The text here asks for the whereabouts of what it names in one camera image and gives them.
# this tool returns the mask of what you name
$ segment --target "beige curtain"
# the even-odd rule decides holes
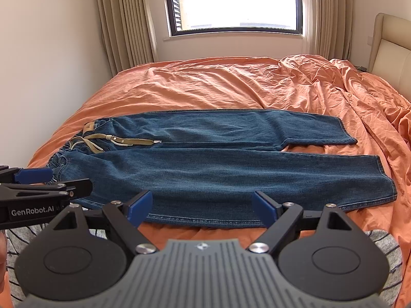
[[[315,0],[312,53],[327,59],[348,59],[353,0]]]
[[[153,62],[143,0],[97,0],[104,44],[113,76]]]

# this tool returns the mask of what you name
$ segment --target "wrinkled bedsheet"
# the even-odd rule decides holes
[[[149,63],[120,72],[53,134],[33,156],[30,167],[48,159],[97,118],[146,111],[190,109],[281,109],[341,118],[356,145],[288,147],[286,151],[379,155],[395,181],[395,202],[361,209],[349,216],[363,230],[383,229],[398,240],[404,263],[411,249],[410,103],[381,78],[359,73],[348,61],[320,56],[208,58]],[[263,228],[208,229],[143,223],[141,232],[159,248],[168,238],[239,238],[246,247]],[[411,301],[411,262],[396,307]]]

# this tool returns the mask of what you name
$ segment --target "leather patch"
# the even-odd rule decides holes
[[[90,132],[90,131],[94,131],[94,122],[93,121],[91,121],[91,122],[84,125],[83,134],[86,133],[86,132]]]

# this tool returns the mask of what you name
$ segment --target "blue gripper pad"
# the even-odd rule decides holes
[[[134,203],[128,205],[126,213],[127,220],[135,227],[138,227],[153,207],[153,194],[147,191],[144,195],[139,197]]]
[[[268,200],[271,200],[273,203],[270,204],[266,201],[261,195],[261,192],[256,191],[252,194],[251,204],[253,211],[258,215],[260,221],[269,228],[276,222],[281,214],[279,213],[278,208],[281,208],[281,205],[273,201],[270,197],[266,196]]]
[[[34,184],[50,182],[53,179],[53,172],[50,168],[20,169],[14,174],[14,180],[20,184]]]

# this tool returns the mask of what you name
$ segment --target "white wall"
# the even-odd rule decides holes
[[[147,0],[155,33],[157,61],[212,56],[269,56],[281,59],[303,51],[302,36],[272,33],[213,33],[170,38],[165,0]]]
[[[26,166],[110,79],[97,0],[0,0],[0,164]]]
[[[354,65],[368,66],[375,16],[385,13],[411,20],[411,0],[354,0],[353,36],[350,61]]]

